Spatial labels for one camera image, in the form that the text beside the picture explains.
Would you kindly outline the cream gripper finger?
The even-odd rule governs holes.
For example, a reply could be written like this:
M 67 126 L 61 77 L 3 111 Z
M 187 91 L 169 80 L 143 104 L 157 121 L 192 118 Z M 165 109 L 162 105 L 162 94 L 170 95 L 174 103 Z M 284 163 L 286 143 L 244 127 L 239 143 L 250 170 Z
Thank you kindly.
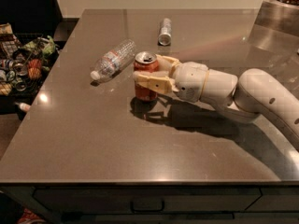
M 165 71 L 152 73 L 146 71 L 134 71 L 133 79 L 135 83 L 142 88 L 155 91 L 159 94 L 168 94 L 178 91 L 175 85 L 175 80 Z
M 159 70 L 167 72 L 169 76 L 172 76 L 177 67 L 181 65 L 180 60 L 174 57 L 159 54 L 157 54 L 156 57 L 159 64 Z

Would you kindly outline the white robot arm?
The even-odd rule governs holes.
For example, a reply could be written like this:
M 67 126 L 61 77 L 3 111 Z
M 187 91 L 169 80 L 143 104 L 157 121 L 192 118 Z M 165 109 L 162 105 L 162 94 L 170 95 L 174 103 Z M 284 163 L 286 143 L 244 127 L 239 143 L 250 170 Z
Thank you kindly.
M 250 123 L 264 116 L 299 150 L 299 100 L 265 71 L 250 68 L 237 77 L 173 57 L 159 56 L 158 63 L 154 72 L 133 72 L 135 83 L 159 94 L 174 93 L 186 102 L 211 105 L 234 121 Z

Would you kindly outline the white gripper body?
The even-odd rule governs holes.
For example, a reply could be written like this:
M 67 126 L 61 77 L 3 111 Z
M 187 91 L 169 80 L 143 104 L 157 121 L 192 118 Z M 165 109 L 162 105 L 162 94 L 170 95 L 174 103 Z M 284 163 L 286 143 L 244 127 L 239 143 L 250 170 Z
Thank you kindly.
M 177 98 L 195 103 L 204 87 L 208 67 L 201 63 L 182 63 L 173 73 L 173 92 Z

